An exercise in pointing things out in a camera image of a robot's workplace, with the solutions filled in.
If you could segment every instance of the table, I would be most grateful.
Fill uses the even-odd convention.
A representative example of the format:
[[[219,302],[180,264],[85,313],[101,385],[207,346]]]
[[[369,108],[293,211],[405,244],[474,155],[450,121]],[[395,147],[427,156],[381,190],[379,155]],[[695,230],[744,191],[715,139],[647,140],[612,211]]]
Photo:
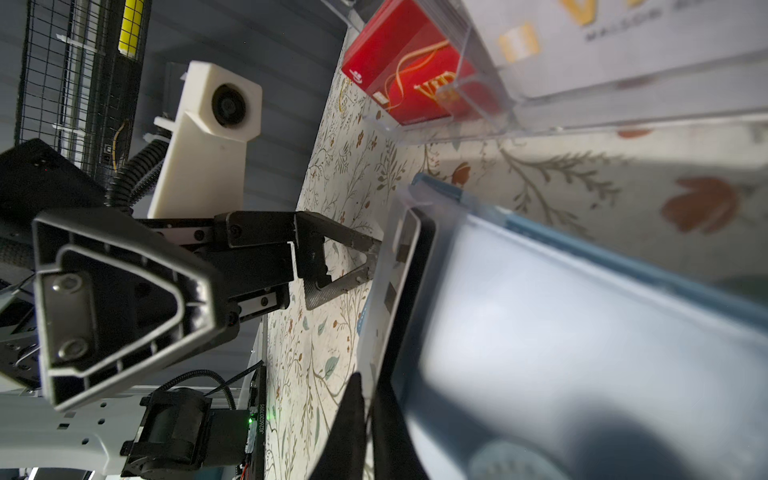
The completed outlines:
[[[362,118],[370,101],[337,65],[297,210],[380,239],[397,189],[426,172],[696,280],[768,291],[766,125],[398,147]],[[359,258],[327,243],[326,262],[335,279]],[[312,311],[301,280],[290,288],[290,307],[265,320],[270,479],[306,478],[322,452],[356,370],[356,326],[370,284]],[[365,478],[372,477],[369,454]]]

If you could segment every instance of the camera lens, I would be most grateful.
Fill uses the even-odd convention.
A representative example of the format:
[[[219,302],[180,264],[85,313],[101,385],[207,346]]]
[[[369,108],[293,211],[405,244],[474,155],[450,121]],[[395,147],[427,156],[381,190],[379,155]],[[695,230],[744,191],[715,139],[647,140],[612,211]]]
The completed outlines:
[[[219,125],[233,127],[245,118],[246,106],[243,95],[229,85],[221,85],[212,100],[214,117]]]

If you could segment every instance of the wire mesh panel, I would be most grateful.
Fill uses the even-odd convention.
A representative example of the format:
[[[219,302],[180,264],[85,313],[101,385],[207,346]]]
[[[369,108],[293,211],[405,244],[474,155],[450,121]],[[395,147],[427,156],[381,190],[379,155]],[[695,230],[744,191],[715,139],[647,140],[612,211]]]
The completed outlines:
[[[41,138],[106,186],[128,155],[150,2],[31,0],[15,143]]]

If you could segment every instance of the cable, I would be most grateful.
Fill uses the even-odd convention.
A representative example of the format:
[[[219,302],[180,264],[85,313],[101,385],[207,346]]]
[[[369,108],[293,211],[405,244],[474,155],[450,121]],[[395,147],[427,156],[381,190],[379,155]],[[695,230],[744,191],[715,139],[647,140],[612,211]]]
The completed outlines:
[[[109,183],[107,198],[104,202],[107,207],[115,207],[126,214],[132,214],[131,194],[141,180],[163,161],[167,152],[168,142],[152,140],[149,145],[125,162]]]
[[[16,360],[16,363],[13,364],[13,368],[17,369],[18,366],[21,365],[23,361],[25,361],[27,358],[29,358],[30,356],[33,356],[34,354],[40,351],[40,346],[37,343],[33,343],[32,345],[30,345],[30,347],[31,348],[27,350],[27,352],[25,352],[23,355],[21,355],[18,358],[18,360]]]
[[[112,167],[114,171],[118,171],[117,155],[115,154],[115,151],[118,149],[118,135],[123,131],[127,123],[128,120],[123,120],[123,124],[118,128],[118,131],[114,132],[114,137],[112,137]]]
[[[139,200],[144,198],[157,184],[157,180],[160,178],[160,172],[163,170],[163,162],[152,167],[149,173],[142,178],[139,183],[136,184],[134,191],[131,192],[131,199],[128,201],[128,206],[133,207]]]
[[[34,276],[35,276],[35,273],[33,272],[33,273],[32,273],[32,275],[30,275],[30,276],[28,276],[27,278],[23,279],[21,282],[19,282],[19,283],[16,283],[16,288],[14,288],[14,289],[13,289],[13,294],[15,295],[16,293],[19,293],[19,292],[21,292],[21,291],[24,289],[24,287],[27,285],[27,283],[29,283],[29,280],[32,280],[32,278],[33,278]]]
[[[176,378],[170,379],[167,382],[165,382],[163,385],[157,387],[157,390],[160,392],[164,392],[168,390],[172,386],[176,386],[179,383],[182,383],[184,380],[193,379],[198,376],[206,376],[208,378],[214,379],[216,383],[218,383],[224,390],[224,396],[227,397],[227,404],[230,406],[230,409],[235,410],[237,407],[235,406],[235,399],[232,396],[232,391],[230,390],[230,387],[227,386],[227,384],[224,382],[224,379],[221,378],[221,375],[214,372],[213,370],[192,370],[191,372],[182,373]]]
[[[238,373],[237,375],[235,375],[231,379],[229,379],[226,382],[224,382],[224,384],[222,386],[218,386],[215,389],[211,390],[210,392],[206,393],[205,396],[213,395],[214,393],[218,392],[219,390],[221,390],[223,388],[227,388],[229,385],[232,385],[237,380],[242,379],[244,376],[248,375],[249,373],[251,373],[255,369],[257,369],[260,366],[262,366],[263,364],[264,364],[264,361],[263,360],[259,360],[258,362],[254,363],[252,366],[249,366],[247,369],[243,370],[242,372]]]

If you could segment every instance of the screw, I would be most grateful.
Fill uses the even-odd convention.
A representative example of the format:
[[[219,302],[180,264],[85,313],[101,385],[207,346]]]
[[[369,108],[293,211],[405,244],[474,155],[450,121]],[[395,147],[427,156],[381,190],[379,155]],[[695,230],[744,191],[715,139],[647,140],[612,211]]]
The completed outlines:
[[[64,361],[77,360],[88,353],[88,343],[80,338],[69,339],[58,350],[58,358]]]
[[[230,225],[230,235],[232,238],[240,238],[240,235],[243,234],[243,229],[240,228],[240,225]]]
[[[59,293],[74,293],[83,286],[83,279],[75,273],[59,275],[53,282],[53,290]]]

